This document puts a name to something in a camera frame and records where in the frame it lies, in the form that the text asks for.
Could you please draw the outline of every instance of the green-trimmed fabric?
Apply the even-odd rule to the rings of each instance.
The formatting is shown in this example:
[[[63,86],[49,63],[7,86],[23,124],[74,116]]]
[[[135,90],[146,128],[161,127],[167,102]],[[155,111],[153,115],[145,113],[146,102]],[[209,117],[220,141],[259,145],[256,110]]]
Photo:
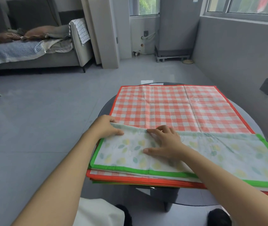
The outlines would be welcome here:
[[[93,169],[197,178],[181,161],[143,154],[143,148],[158,147],[146,129],[113,124],[124,136],[102,139],[90,165]],[[178,132],[181,141],[252,186],[268,188],[268,143],[259,134]]]

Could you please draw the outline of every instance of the forearm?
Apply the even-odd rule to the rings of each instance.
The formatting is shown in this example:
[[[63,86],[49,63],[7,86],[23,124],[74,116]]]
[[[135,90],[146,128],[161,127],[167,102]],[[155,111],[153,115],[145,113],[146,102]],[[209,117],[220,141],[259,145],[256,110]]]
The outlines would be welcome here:
[[[187,146],[180,158],[239,224],[268,225],[267,195]]]
[[[49,175],[12,224],[72,226],[97,135],[88,130]]]

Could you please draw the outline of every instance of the sofa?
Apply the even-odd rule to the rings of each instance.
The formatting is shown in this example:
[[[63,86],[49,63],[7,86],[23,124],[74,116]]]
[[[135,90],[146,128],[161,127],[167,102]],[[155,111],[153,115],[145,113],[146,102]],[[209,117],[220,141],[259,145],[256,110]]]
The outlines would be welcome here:
[[[15,29],[25,30],[44,25],[61,26],[53,0],[9,0],[7,5],[9,14],[0,4],[0,32],[11,29],[12,24]],[[93,57],[91,41],[82,44],[75,23],[71,22],[69,27],[73,46],[69,52],[46,53],[31,60],[0,63],[0,70],[80,66],[85,72],[86,63]]]

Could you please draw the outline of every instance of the hand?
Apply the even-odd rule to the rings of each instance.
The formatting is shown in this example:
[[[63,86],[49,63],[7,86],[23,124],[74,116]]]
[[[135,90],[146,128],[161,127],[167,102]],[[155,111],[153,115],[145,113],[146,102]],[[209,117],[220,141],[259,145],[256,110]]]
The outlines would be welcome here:
[[[159,148],[145,148],[143,153],[150,156],[163,156],[174,159],[181,157],[185,145],[181,143],[179,134],[173,128],[162,125],[157,129],[147,129],[147,132],[155,134],[161,141],[161,146]]]
[[[116,123],[114,117],[109,115],[102,115],[92,123],[88,131],[93,132],[98,139],[106,138],[113,135],[122,136],[124,132],[120,129],[114,128],[110,122]]]

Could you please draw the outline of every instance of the orange gingham tablecloth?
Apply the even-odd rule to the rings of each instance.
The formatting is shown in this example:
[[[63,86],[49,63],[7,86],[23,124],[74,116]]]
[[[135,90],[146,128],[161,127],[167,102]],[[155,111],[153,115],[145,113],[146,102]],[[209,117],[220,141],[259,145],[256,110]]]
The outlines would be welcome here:
[[[122,86],[111,115],[125,125],[178,131],[254,133],[215,86]]]

